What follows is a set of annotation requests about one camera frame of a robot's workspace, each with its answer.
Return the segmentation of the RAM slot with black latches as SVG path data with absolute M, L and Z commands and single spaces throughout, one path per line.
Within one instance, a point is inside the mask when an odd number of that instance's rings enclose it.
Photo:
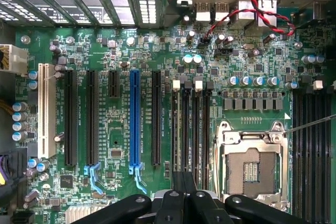
M 187 172 L 189 160 L 190 95 L 192 83 L 185 81 L 182 90 L 182 171 Z
M 303 119 L 304 123 L 307 124 L 310 122 L 310 108 L 309 108 L 309 95 L 311 93 L 310 88 L 311 82 L 307 83 L 305 85 L 304 89 L 304 100 L 302 104 L 304 105 L 304 111 L 303 111 Z M 303 130 L 303 136 L 304 136 L 304 171 L 305 171 L 305 191 L 304 191 L 304 203 L 305 203 L 305 209 L 304 209 L 304 218 L 306 221 L 311 221 L 311 192 L 310 192 L 310 186 L 311 186 L 311 175 L 310 175 L 310 134 L 309 134 L 309 128 L 306 127 Z
M 203 189 L 209 188 L 210 99 L 214 82 L 207 81 L 203 97 Z
M 326 89 L 326 94 L 324 96 L 325 98 L 325 103 L 324 103 L 324 108 L 325 108 L 325 113 L 326 116 L 331 116 L 332 115 L 332 100 L 334 96 L 334 86 L 330 85 Z M 323 138 L 323 143 L 324 143 L 324 182 L 325 182 L 325 189 L 324 189 L 324 199 L 325 199 L 325 204 L 324 204 L 324 213 L 325 213 L 325 223 L 330 224 L 331 221 L 331 156 L 332 156 L 332 149 L 331 149 L 331 119 L 328 118 L 326 122 L 324 122 L 324 138 Z

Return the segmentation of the metal CPU socket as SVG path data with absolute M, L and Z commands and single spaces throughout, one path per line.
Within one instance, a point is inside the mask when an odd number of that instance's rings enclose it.
M 225 201 L 229 196 L 243 195 L 287 211 L 288 161 L 288 139 L 280 121 L 267 130 L 238 130 L 222 121 L 214 144 L 217 197 Z

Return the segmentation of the silver chipset heat sink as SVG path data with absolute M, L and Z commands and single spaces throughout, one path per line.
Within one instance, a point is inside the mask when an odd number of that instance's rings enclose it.
M 65 212 L 65 223 L 72 224 L 73 222 L 103 208 L 104 206 L 71 206 Z

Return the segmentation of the long black expansion slot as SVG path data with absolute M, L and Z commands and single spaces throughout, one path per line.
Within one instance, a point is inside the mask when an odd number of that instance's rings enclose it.
M 152 71 L 152 165 L 161 164 L 161 72 Z
M 86 167 L 91 189 L 103 195 L 96 182 L 99 162 L 99 75 L 95 70 L 86 71 Z
M 67 70 L 64 78 L 65 165 L 77 164 L 77 72 Z

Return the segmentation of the long blue expansion slot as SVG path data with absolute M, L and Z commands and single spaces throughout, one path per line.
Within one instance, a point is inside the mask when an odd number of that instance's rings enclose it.
M 138 69 L 130 71 L 130 162 L 129 174 L 134 176 L 136 187 L 144 194 L 141 170 L 141 74 Z

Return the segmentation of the green Dell motherboard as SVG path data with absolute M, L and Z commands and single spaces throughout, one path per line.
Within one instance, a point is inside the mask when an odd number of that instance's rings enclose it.
M 336 114 L 336 24 L 329 20 L 300 25 L 290 37 L 247 33 L 243 29 L 216 29 L 211 43 L 198 47 L 206 29 L 176 25 L 165 30 L 20 28 L 16 45 L 28 52 L 28 75 L 16 80 L 16 99 L 25 105 L 22 123 L 14 124 L 14 139 L 27 149 L 28 201 L 13 217 L 26 217 L 29 224 L 66 224 L 71 206 L 107 206 L 132 194 L 144 194 L 129 174 L 130 162 L 130 71 L 141 74 L 141 170 L 147 195 L 173 185 L 172 167 L 172 82 L 180 80 L 180 161 L 182 171 L 182 90 L 192 83 L 188 172 L 193 164 L 193 94 L 196 80 L 203 82 L 200 111 L 200 165 L 203 189 L 203 97 L 206 82 L 213 81 L 210 99 L 209 188 L 215 193 L 214 144 L 222 121 L 238 130 L 267 130 L 280 121 L 293 128 L 293 90 L 300 91 L 301 125 L 304 88 L 309 82 L 310 122 L 317 81 L 323 82 L 323 98 L 334 86 L 332 115 Z M 38 64 L 54 65 L 56 79 L 56 154 L 38 158 Z M 77 164 L 65 165 L 64 78 L 67 70 L 77 72 Z M 99 162 L 96 185 L 91 189 L 86 165 L 86 71 L 99 75 Z M 120 97 L 110 98 L 108 74 L 120 74 Z M 161 72 L 161 164 L 152 165 L 152 71 Z M 311 221 L 314 223 L 313 126 L 310 134 Z M 331 223 L 336 224 L 336 119 L 331 120 Z M 292 133 L 288 139 L 288 194 L 292 214 L 293 159 Z

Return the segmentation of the thin metal locking lever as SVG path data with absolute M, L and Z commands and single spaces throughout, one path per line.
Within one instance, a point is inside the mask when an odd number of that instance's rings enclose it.
M 316 125 L 316 124 L 319 124 L 319 123 L 324 123 L 324 122 L 327 122 L 327 121 L 330 121 L 330 120 L 334 120 L 334 119 L 336 119 L 336 114 L 324 117 L 322 119 L 318 119 L 318 120 L 310 122 L 310 123 L 306 123 L 306 124 L 298 126 L 298 127 L 294 127 L 290 130 L 286 130 L 284 133 L 289 134 L 289 133 L 299 131 L 299 130 L 302 130 L 304 128 L 307 128 L 307 127 L 310 127 L 310 126 L 313 126 L 313 125 Z

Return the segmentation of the short black expansion slot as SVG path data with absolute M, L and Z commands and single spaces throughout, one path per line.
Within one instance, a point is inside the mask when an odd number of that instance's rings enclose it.
M 120 74 L 116 70 L 110 70 L 108 74 L 108 92 L 110 98 L 120 97 Z

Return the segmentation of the white PCI expansion slot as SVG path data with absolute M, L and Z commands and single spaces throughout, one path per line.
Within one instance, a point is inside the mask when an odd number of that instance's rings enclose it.
M 56 79 L 54 65 L 38 64 L 38 158 L 50 158 L 56 154 Z

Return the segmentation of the silver USB port stack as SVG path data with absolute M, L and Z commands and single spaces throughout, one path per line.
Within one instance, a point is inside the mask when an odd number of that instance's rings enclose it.
M 219 22 L 229 14 L 229 5 L 227 3 L 215 3 L 215 21 Z
M 208 24 L 211 21 L 210 3 L 196 3 L 196 22 Z

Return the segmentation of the white power connector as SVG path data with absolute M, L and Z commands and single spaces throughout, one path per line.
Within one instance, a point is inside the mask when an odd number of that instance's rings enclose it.
M 26 76 L 28 52 L 11 44 L 0 44 L 0 71 Z

